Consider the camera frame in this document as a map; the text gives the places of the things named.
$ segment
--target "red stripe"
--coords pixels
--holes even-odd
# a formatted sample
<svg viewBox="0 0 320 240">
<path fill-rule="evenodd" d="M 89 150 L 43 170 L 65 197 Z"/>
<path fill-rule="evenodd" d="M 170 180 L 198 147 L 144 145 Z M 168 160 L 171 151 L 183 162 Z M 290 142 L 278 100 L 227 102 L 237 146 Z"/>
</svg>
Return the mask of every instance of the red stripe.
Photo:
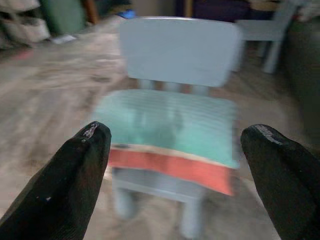
<svg viewBox="0 0 320 240">
<path fill-rule="evenodd" d="M 217 192 L 233 196 L 233 169 L 179 156 L 111 149 L 109 164 L 114 168 L 152 170 L 203 185 Z"/>
</svg>

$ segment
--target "gray floor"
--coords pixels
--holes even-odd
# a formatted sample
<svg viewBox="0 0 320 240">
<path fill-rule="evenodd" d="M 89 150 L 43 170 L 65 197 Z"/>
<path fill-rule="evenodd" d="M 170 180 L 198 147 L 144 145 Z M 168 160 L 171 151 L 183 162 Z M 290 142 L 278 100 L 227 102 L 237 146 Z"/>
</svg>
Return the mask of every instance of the gray floor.
<svg viewBox="0 0 320 240">
<path fill-rule="evenodd" d="M 0 215 L 30 176 L 83 126 L 102 96 L 135 87 L 135 80 L 126 77 L 117 42 L 116 27 L 122 21 L 111 17 L 73 42 L 46 43 L 19 54 L 0 53 Z M 308 146 L 284 75 L 281 71 L 268 75 L 260 67 L 251 45 L 242 70 L 232 74 L 226 86 L 211 91 L 212 96 L 237 103 L 237 139 L 244 128 L 259 123 Z M 278 236 L 239 152 L 236 194 L 210 192 L 202 239 L 275 240 Z M 141 211 L 134 219 L 122 221 L 113 211 L 111 183 L 106 173 L 86 240 L 181 239 L 177 202 L 138 194 Z"/>
</svg>

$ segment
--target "floor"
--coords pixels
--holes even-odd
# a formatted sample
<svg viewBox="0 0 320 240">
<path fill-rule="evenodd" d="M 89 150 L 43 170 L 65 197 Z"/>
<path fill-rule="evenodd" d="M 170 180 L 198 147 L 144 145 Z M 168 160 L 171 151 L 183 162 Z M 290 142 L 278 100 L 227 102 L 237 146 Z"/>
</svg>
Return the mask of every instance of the floor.
<svg viewBox="0 0 320 240">
<path fill-rule="evenodd" d="M 134 88 L 120 56 L 113 16 L 77 35 L 77 40 L 35 49 L 0 53 L 0 216 L 30 176 L 86 122 L 99 99 L 118 89 Z M 252 124 L 270 125 L 285 136 L 309 145 L 297 103 L 285 75 L 261 72 L 255 45 L 238 73 L 211 95 L 238 105 L 239 139 Z M 241 149 L 234 178 L 235 197 L 210 192 L 204 204 L 204 240 L 277 240 Z M 121 220 L 113 210 L 112 180 L 103 180 L 86 240 L 178 240 L 181 206 L 174 201 L 137 194 L 139 214 Z"/>
</svg>

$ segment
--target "cushion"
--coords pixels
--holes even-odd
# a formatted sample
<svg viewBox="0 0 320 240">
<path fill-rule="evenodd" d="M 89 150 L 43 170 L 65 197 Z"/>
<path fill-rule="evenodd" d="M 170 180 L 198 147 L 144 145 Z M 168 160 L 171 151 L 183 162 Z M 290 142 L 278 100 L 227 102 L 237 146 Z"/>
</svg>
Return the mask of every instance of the cushion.
<svg viewBox="0 0 320 240">
<path fill-rule="evenodd" d="M 111 130 L 111 166 L 154 170 L 231 194 L 235 114 L 226 99 L 131 89 L 104 97 L 92 119 Z"/>
</svg>

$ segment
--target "teal cushion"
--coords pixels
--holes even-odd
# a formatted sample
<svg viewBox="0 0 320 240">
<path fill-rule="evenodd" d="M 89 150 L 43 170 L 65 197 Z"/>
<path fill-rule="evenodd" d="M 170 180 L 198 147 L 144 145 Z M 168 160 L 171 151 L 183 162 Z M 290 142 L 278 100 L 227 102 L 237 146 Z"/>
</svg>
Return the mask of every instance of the teal cushion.
<svg viewBox="0 0 320 240">
<path fill-rule="evenodd" d="M 220 98 L 132 89 L 104 97 L 92 120 L 111 130 L 112 144 L 155 146 L 230 168 L 236 106 Z"/>
</svg>

